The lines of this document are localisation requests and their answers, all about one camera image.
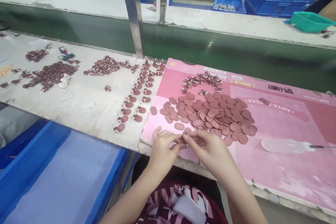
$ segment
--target small parts in crate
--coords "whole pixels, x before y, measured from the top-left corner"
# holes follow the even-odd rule
[[[106,85],[106,86],[104,87],[104,90],[105,90],[105,91],[109,91],[109,92],[112,91],[112,90],[111,90],[111,87],[110,87],[109,85]]]
[[[236,11],[236,8],[233,6],[233,5],[230,5],[230,4],[227,4],[227,5],[224,5],[224,4],[216,4],[214,9],[218,9],[218,10],[221,10],[221,11]]]
[[[91,69],[84,71],[83,74],[85,75],[104,75],[104,74],[110,74],[112,72],[116,72],[120,69],[120,67],[124,67],[127,69],[130,69],[132,73],[136,71],[136,69],[139,68],[139,65],[130,65],[128,63],[129,61],[126,60],[125,62],[118,62],[114,58],[111,58],[110,56],[105,56],[103,59],[99,59],[96,61],[96,63],[91,67]]]
[[[219,89],[218,86],[222,85],[222,81],[219,79],[217,75],[213,76],[209,72],[199,73],[197,76],[189,76],[186,78],[185,81],[182,82],[183,88],[182,93],[183,94],[189,94],[189,90],[191,87],[196,87],[199,84],[203,84],[204,82],[208,83],[210,86],[217,87],[218,92],[222,91],[222,89]]]

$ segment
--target transparent bottle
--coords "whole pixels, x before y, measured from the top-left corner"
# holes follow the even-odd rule
[[[261,141],[261,145],[269,152],[301,154],[315,151],[310,143],[298,142],[293,139],[264,139]]]

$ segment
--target hand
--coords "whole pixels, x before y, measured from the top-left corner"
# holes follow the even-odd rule
[[[203,130],[183,135],[183,139],[195,151],[211,174],[219,180],[223,173],[239,172],[238,167],[223,139]]]
[[[187,146],[183,143],[178,143],[170,149],[171,142],[181,139],[182,135],[175,135],[170,131],[162,131],[158,134],[160,129],[161,126],[154,131],[152,154],[147,168],[153,172],[155,177],[162,180],[172,168],[178,152]]]

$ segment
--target green conveyor belt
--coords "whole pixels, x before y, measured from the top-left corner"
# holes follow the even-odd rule
[[[21,32],[135,52],[128,20],[4,3],[0,20]],[[153,58],[336,93],[336,50],[149,23],[143,29],[145,54]]]

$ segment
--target pink cardboard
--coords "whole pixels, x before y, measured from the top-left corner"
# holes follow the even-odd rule
[[[325,148],[303,154],[271,153],[260,143],[263,139],[275,138],[336,146],[336,97],[170,58],[153,106],[160,110],[170,97],[183,96],[182,81],[204,71],[223,81],[221,93],[240,98],[248,105],[258,128],[254,137],[248,137],[247,144],[233,142],[228,147],[244,178],[336,212],[336,151]],[[208,84],[189,90],[195,99],[205,101],[204,96],[198,95],[201,89],[215,92]],[[259,98],[265,98],[270,104],[261,103]],[[141,138],[151,145],[158,126],[175,134],[183,133],[175,129],[174,124],[167,123],[164,115],[149,114]],[[190,123],[184,126],[195,130]],[[199,162],[190,147],[181,150],[179,155]]]

